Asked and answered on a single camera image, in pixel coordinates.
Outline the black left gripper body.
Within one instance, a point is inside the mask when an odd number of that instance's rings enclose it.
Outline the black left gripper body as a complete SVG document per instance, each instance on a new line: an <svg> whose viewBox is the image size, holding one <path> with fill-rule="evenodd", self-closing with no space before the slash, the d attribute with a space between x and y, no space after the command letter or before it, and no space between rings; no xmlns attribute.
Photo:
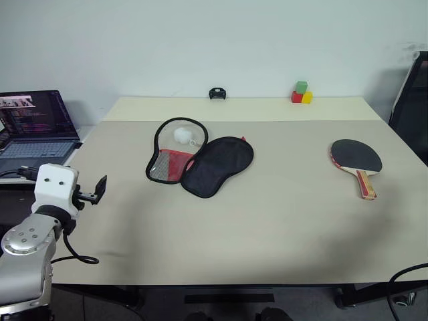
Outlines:
<svg viewBox="0 0 428 321"><path fill-rule="evenodd" d="M96 197L94 192L86 193L81 191L81 186L77 184L72 195L72 204L77 210L81 211L85 206L85 202L89 202L91 205L97 205L100 199L101 196Z"/></svg>

